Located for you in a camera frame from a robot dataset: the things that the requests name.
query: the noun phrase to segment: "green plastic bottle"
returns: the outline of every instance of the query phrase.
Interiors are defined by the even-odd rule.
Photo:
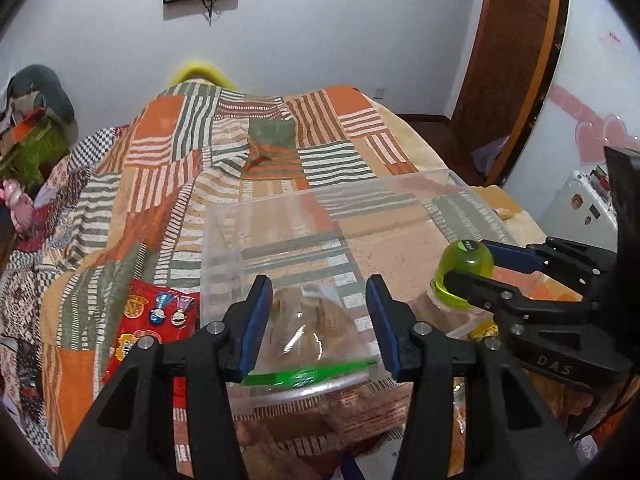
[[[494,272],[494,257],[486,245],[475,240],[456,240],[442,253],[440,264],[431,280],[436,298],[451,308],[471,308],[472,305],[467,300],[454,296],[444,286],[444,275],[453,269],[490,278]]]

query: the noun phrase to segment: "pink toy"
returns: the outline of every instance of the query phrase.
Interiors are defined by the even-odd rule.
[[[15,180],[3,180],[0,200],[4,200],[11,211],[11,220],[18,234],[25,234],[33,221],[33,200],[20,189]]]

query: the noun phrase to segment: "clear plastic container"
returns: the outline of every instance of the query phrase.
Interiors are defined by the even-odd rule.
[[[473,210],[466,214],[453,209],[458,211],[455,218],[450,213],[443,218],[445,207],[438,204],[444,198],[458,208],[460,201],[449,200],[458,194],[473,204],[469,205]],[[476,210],[486,224],[479,225]],[[449,170],[212,206],[204,229],[201,324],[221,319],[230,304],[244,299],[257,274],[269,276],[274,291],[291,285],[330,285],[358,330],[354,345],[365,346],[380,361],[365,304],[366,279],[377,273],[396,300],[411,306],[417,319],[462,338],[491,315],[476,308],[451,312],[430,298],[430,281],[450,241],[447,237],[460,232],[460,222],[470,226],[465,238],[514,243],[497,215]],[[275,404],[375,380],[385,373],[376,366],[293,390],[233,387],[230,400],[234,410],[243,402],[246,407]]]

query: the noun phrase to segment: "plastic bag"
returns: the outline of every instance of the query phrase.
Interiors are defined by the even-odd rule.
[[[276,290],[254,372],[244,385],[305,386],[376,364],[331,285]]]

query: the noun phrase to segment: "brown door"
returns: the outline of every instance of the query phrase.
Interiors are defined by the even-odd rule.
[[[552,3],[484,0],[476,42],[451,123],[465,151],[511,136],[522,114],[520,129],[524,126],[540,84],[533,79],[551,18],[551,29],[555,29],[557,11],[550,12]],[[543,56],[544,66],[552,36],[551,33]]]

